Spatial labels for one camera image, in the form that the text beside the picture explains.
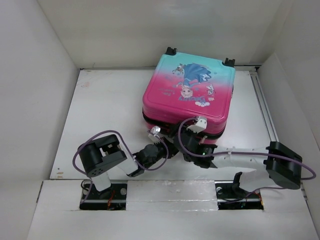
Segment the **pink teal kids suitcase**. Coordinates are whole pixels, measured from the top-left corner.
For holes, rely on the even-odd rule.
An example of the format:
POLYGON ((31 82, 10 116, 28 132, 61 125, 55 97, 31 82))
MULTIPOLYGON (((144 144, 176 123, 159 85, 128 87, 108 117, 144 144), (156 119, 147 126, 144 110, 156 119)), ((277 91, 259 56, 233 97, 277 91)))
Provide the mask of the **pink teal kids suitcase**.
POLYGON ((168 47, 161 56, 142 97, 148 129, 168 135, 182 121, 205 117, 199 138, 214 144, 223 135, 234 91, 235 59, 224 61, 179 52, 168 47))

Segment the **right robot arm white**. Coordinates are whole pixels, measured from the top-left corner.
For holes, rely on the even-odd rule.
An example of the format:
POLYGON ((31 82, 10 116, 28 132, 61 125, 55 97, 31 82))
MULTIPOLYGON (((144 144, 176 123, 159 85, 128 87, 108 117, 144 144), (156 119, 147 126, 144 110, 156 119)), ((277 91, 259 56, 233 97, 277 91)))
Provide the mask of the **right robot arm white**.
POLYGON ((221 147, 201 143, 197 137, 200 127, 181 124, 174 136, 174 145, 187 162, 209 169, 246 168, 237 172, 231 191, 237 197, 250 192, 277 186, 298 190, 301 186, 302 157, 278 141, 264 148, 221 147))

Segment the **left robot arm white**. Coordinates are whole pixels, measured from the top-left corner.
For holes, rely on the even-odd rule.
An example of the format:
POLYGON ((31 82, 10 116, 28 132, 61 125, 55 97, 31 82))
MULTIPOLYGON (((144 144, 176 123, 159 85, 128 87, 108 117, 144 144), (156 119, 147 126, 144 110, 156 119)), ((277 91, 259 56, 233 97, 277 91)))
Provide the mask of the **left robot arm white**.
POLYGON ((152 144, 132 153, 122 135, 115 130, 97 133, 81 144, 73 156, 73 167, 90 180, 89 189, 94 188, 100 198, 111 194, 112 183, 108 171, 114 167, 121 169, 128 177, 136 177, 145 171, 161 168, 179 150, 165 137, 160 137, 160 128, 149 132, 152 144))

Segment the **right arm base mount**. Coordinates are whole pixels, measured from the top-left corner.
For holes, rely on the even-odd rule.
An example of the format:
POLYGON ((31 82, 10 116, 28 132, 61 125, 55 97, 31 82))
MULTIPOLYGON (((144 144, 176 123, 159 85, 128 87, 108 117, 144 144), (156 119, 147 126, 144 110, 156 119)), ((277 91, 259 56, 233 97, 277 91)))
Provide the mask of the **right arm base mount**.
POLYGON ((215 182, 218 210, 263 210, 263 200, 259 190, 247 192, 232 180, 215 182))

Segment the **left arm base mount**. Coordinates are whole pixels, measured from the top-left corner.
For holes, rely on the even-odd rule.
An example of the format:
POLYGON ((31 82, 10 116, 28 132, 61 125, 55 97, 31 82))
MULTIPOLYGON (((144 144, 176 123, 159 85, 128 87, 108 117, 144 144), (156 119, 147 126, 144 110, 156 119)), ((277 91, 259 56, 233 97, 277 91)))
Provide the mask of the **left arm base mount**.
POLYGON ((98 191, 88 180, 80 184, 82 188, 79 209, 84 211, 125 211, 127 204, 127 182, 115 182, 111 187, 98 191))

